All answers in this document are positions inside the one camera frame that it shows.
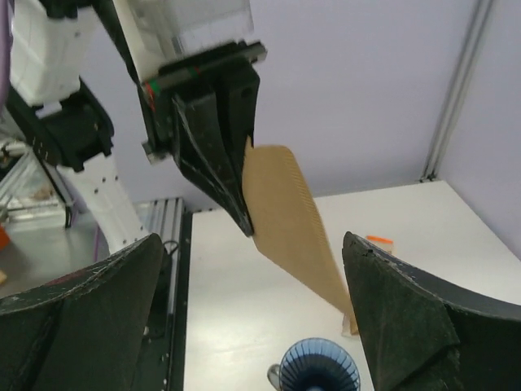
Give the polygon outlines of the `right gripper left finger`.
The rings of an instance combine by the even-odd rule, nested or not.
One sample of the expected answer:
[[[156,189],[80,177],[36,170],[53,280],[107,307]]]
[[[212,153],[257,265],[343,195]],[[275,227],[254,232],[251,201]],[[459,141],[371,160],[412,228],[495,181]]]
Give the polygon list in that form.
[[[129,390],[164,245],[150,234],[103,261],[1,299],[3,390]]]

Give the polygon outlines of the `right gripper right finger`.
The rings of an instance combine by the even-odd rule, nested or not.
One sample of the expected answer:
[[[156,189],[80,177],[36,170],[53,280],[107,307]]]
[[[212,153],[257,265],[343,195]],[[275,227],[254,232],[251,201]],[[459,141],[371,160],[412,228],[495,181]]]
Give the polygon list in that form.
[[[342,258],[376,390],[518,390],[520,307],[344,235]]]

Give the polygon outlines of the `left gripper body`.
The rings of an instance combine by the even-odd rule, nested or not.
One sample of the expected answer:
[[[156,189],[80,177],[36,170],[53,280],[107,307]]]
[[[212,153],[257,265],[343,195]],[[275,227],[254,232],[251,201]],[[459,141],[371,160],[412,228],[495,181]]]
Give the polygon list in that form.
[[[150,158],[164,159],[178,148],[176,88],[208,87],[216,94],[219,116],[225,66],[246,60],[255,69],[267,56],[262,42],[246,39],[253,30],[249,1],[93,1],[91,6],[138,88],[147,130],[143,148]]]

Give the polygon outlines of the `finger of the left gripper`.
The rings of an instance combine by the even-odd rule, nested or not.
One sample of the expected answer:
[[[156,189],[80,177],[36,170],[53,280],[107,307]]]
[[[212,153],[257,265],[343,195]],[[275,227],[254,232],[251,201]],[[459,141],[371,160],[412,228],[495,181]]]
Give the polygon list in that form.
[[[225,66],[219,79],[219,126],[224,158],[219,175],[226,196],[227,209],[234,218],[248,220],[243,197],[243,165],[245,147],[254,132],[256,101],[260,78],[246,60]]]
[[[173,91],[179,130],[179,168],[183,175],[218,203],[247,236],[253,225],[239,176],[225,149],[216,94],[208,87],[178,87]]]

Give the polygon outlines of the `orange coffee filter box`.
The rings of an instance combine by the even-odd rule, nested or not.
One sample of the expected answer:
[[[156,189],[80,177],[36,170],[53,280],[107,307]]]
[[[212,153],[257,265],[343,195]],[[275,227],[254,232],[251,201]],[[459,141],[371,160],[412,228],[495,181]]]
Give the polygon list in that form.
[[[376,235],[367,235],[366,240],[372,243],[374,246],[382,249],[386,253],[394,253],[395,244],[392,239],[383,238]]]

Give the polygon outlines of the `blue glass dripper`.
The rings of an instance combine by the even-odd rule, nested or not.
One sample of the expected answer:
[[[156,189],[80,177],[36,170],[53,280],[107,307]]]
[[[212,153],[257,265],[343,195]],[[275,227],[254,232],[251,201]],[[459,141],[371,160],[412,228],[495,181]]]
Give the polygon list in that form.
[[[331,340],[311,337],[297,341],[282,356],[278,383],[281,390],[352,390],[361,388],[352,356]]]

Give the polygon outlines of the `brown paper coffee filter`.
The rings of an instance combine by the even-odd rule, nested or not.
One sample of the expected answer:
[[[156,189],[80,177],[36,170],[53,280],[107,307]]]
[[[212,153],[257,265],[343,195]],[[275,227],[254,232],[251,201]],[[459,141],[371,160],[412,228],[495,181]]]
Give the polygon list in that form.
[[[283,145],[244,149],[243,197],[257,250],[344,315],[359,333],[345,277],[293,152]]]

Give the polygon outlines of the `glass coffee carafe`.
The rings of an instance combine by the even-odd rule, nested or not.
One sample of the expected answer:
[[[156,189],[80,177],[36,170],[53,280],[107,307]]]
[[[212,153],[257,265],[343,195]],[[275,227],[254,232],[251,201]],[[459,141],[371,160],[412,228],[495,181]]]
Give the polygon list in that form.
[[[269,366],[267,379],[275,390],[282,391],[282,366],[280,363],[274,363]]]

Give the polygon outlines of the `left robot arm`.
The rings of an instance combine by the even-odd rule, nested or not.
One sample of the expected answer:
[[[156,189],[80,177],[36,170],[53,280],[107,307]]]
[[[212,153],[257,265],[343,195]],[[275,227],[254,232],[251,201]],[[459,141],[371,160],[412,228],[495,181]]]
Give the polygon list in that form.
[[[267,50],[243,40],[250,2],[2,2],[1,106],[36,156],[74,186],[115,253],[147,230],[117,173],[112,121],[81,78],[97,25],[136,87],[147,157],[172,157],[252,235],[243,162],[260,87],[254,64]]]

